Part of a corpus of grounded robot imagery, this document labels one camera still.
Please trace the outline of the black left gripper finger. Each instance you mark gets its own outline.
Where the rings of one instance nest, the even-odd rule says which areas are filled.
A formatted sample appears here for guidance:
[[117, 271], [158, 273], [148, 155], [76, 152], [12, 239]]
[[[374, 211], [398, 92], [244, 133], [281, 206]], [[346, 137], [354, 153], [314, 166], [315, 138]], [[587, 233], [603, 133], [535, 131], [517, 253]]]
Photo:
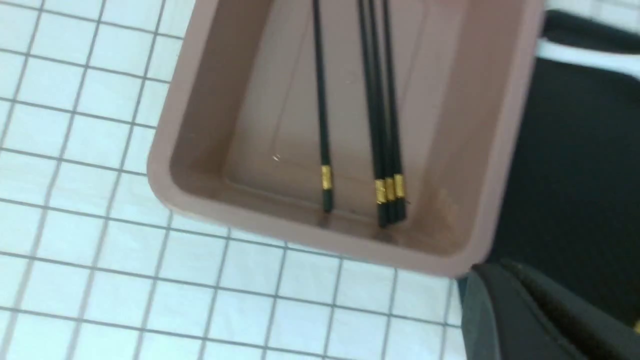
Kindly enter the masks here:
[[469, 360], [637, 360], [639, 333], [537, 269], [506, 260], [464, 276]]

